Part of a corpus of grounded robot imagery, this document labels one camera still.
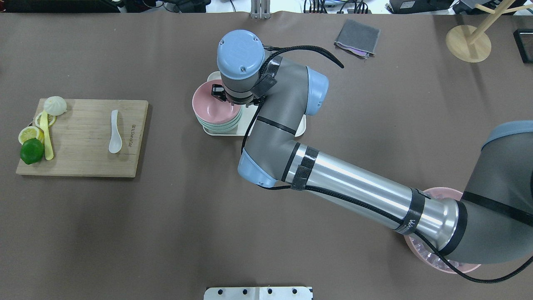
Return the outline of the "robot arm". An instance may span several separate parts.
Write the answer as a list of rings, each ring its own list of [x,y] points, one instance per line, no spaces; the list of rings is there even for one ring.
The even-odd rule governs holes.
[[[338,66],[332,53],[318,46],[265,46],[243,29],[228,32],[217,48],[222,84],[212,96],[258,108],[242,140],[238,173],[261,188],[309,191],[375,220],[398,234],[417,237],[430,252],[461,277],[451,261],[503,263],[532,253],[532,121],[495,127],[459,200],[435,199],[426,192],[369,172],[316,148],[295,142],[304,115],[320,110],[328,78],[308,66],[284,60],[283,53],[310,50]]]

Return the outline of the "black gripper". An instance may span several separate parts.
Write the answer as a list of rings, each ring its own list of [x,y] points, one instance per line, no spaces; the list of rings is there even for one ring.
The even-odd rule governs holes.
[[[216,97],[219,101],[226,101],[232,105],[249,105],[258,106],[265,96],[257,96],[252,91],[237,92],[223,84],[212,84],[211,96]]]

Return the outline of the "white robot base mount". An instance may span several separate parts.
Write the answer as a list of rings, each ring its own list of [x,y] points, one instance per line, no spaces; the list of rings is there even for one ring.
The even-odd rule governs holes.
[[[204,300],[313,300],[311,287],[263,286],[263,287],[213,287],[208,288]]]

